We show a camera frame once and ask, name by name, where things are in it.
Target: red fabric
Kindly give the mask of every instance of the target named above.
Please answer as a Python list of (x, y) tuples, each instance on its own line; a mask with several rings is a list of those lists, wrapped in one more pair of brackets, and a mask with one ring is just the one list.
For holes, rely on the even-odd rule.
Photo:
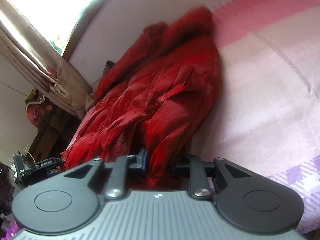
[(212, 14), (197, 8), (170, 26), (147, 27), (102, 78), (96, 112), (62, 155), (70, 169), (94, 157), (106, 162), (145, 145), (148, 188), (170, 186), (169, 169), (216, 101), (219, 54)]

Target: gray ribbed panel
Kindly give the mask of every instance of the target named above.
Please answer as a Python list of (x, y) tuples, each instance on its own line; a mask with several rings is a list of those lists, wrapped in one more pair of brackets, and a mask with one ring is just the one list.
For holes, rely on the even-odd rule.
[(109, 202), (86, 227), (61, 236), (39, 236), (21, 231), (15, 240), (297, 240), (291, 231), (278, 236), (256, 236), (222, 220), (208, 201), (190, 198), (185, 191), (132, 191)]

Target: bed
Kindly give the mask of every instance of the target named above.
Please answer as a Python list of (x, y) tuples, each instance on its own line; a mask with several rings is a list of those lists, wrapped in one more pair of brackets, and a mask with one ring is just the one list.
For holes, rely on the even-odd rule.
[(291, 187), (305, 203), (298, 231), (319, 228), (320, 0), (225, 0), (209, 8), (223, 93), (190, 153), (227, 158)]

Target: purple plaid pattern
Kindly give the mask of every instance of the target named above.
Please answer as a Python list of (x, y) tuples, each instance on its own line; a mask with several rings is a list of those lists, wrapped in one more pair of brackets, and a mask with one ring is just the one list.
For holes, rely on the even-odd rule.
[(305, 210), (297, 229), (300, 233), (320, 228), (320, 156), (269, 178), (292, 188), (302, 197)]

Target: beige curtain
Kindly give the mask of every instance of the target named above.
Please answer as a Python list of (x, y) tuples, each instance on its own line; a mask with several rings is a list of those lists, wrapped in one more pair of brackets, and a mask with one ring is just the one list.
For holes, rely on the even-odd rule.
[(91, 88), (8, 0), (0, 0), (0, 53), (52, 103), (84, 117)]

